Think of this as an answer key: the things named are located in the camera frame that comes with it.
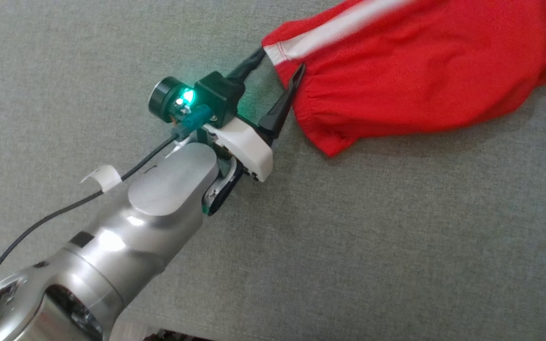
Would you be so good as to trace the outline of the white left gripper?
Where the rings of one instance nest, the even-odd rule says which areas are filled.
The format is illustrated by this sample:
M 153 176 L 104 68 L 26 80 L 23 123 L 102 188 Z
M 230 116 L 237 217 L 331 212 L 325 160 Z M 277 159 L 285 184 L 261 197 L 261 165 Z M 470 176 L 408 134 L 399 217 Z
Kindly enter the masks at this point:
M 258 48 L 229 72 L 227 79 L 245 82 L 265 56 L 264 48 Z M 204 194 L 206 215 L 218 212 L 243 175 L 264 182 L 271 174 L 273 151 L 267 142 L 279 138 L 305 72 L 306 64 L 303 63 L 290 77 L 287 89 L 275 105 L 258 121 L 258 132 L 240 118 L 231 119 L 222 128 L 203 126 L 203 141 L 214 149 L 219 161 L 227 165 L 219 171 L 216 181 Z

